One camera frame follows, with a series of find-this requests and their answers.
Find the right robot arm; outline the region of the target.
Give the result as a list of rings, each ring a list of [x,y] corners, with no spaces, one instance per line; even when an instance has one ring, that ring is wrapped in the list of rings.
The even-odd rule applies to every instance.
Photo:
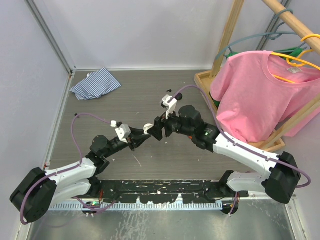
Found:
[[[145,133],[158,141],[172,133],[188,136],[200,149],[229,157],[253,171],[240,173],[227,171],[220,179],[219,191],[225,197],[235,192],[266,193],[271,199],[288,204],[293,196],[301,173],[293,155],[281,155],[258,149],[237,140],[209,123],[192,105],[183,106],[178,113],[164,113],[153,124],[143,127]]]

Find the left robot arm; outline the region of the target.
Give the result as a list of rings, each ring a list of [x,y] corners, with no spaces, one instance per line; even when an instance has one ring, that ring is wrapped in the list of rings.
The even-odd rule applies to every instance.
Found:
[[[150,138],[147,129],[132,128],[122,124],[115,129],[117,136],[111,140],[96,136],[89,153],[73,164],[44,171],[32,169],[13,191],[9,200],[20,214],[23,225],[42,218],[48,209],[69,198],[86,195],[95,198],[100,193],[96,178],[110,164],[108,157],[130,148],[132,151]]]

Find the black round charging case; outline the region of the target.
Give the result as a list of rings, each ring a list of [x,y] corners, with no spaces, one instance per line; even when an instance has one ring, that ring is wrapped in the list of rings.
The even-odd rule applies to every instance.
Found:
[[[178,93],[178,94],[176,95],[175,99],[176,99],[177,101],[180,101],[180,100],[183,99],[183,95],[182,95],[181,93]]]

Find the blue striped cloth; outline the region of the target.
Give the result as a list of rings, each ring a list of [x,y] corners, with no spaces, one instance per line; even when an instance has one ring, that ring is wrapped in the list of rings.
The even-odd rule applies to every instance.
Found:
[[[81,80],[70,89],[78,100],[94,100],[105,96],[122,85],[106,69],[101,68],[97,71],[88,73],[86,78]]]

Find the green garment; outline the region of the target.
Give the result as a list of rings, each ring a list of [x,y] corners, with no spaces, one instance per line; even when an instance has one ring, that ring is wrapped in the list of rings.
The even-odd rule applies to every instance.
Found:
[[[218,108],[221,102],[220,101],[216,101],[214,99],[212,101],[213,101],[215,107]]]

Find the pink t-shirt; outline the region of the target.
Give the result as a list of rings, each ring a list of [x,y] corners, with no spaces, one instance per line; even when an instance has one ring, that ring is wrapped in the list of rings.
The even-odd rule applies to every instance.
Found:
[[[292,67],[269,51],[229,57],[210,86],[211,97],[220,102],[216,115],[220,126],[246,143],[267,140],[278,123],[295,115],[319,92],[319,70]]]

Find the wooden clothes rack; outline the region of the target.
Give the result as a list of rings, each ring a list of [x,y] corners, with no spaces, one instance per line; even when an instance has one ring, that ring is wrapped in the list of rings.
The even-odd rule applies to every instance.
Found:
[[[223,59],[243,7],[235,0],[210,71],[195,75],[222,128],[264,151],[284,147],[320,112],[320,68],[302,56],[265,50]]]

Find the yellow hanger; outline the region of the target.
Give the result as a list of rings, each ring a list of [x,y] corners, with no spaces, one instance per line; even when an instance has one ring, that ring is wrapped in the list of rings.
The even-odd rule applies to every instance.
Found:
[[[309,34],[309,35],[303,37],[303,38],[301,39],[301,42],[304,42],[305,40],[307,40],[307,39],[309,39],[309,38],[317,38],[317,39],[320,39],[320,35],[319,35],[319,34],[315,34],[315,33]],[[313,51],[314,51],[314,50],[311,49],[311,48],[308,49],[308,50],[304,50],[304,51],[302,51],[297,57],[293,57],[293,56],[290,56],[290,55],[287,55],[287,54],[278,53],[278,52],[271,52],[271,55],[285,58],[287,64],[290,65],[290,66],[292,66],[292,67],[294,67],[294,68],[299,68],[299,67],[303,67],[303,66],[305,66],[305,65],[308,65],[308,66],[310,66],[310,67],[312,67],[312,68],[315,68],[315,69],[317,69],[317,70],[320,70],[320,67],[319,67],[319,66],[317,66],[317,65],[315,65],[315,64],[313,64],[313,63],[311,63],[311,62],[309,62],[309,61],[306,61],[306,60],[301,59],[301,57],[302,57],[304,54],[306,54],[306,53],[311,53],[311,52],[313,52]],[[284,82],[295,84],[294,81],[288,80],[288,79],[283,78],[283,77],[281,77],[281,76],[274,75],[274,74],[273,74],[272,76],[275,77],[276,79],[282,80],[282,81],[284,81]]]

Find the green hanger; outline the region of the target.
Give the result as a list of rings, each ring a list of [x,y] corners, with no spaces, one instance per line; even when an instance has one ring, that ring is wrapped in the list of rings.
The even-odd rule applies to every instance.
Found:
[[[307,47],[292,47],[292,48],[286,48],[282,50],[276,50],[276,53],[285,54],[293,57],[297,57],[299,54],[301,54],[304,50],[306,50]],[[223,56],[228,59],[229,57],[232,57],[234,55],[239,54],[238,52],[231,51],[228,54],[224,54]]]

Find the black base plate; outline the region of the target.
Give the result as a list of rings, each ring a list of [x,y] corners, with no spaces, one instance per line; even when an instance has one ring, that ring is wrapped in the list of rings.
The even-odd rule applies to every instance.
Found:
[[[172,204],[182,197],[183,204],[206,204],[234,196],[234,192],[223,189],[213,180],[103,180],[96,194],[79,195],[78,198],[101,198],[104,203]]]

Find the aluminium frame post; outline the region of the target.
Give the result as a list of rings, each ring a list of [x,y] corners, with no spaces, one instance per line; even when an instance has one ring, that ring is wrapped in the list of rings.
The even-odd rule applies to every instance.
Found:
[[[53,34],[52,29],[48,25],[45,17],[41,13],[41,9],[38,7],[35,0],[25,0],[24,1],[28,6],[30,12],[34,16],[36,22],[38,23],[40,29],[44,33],[46,39],[48,40],[49,45],[53,48],[56,56],[62,63],[65,70],[68,72],[69,75],[72,75],[75,72],[75,67],[72,66],[71,62],[68,61],[66,55],[63,53],[61,46],[59,45],[56,37]]]

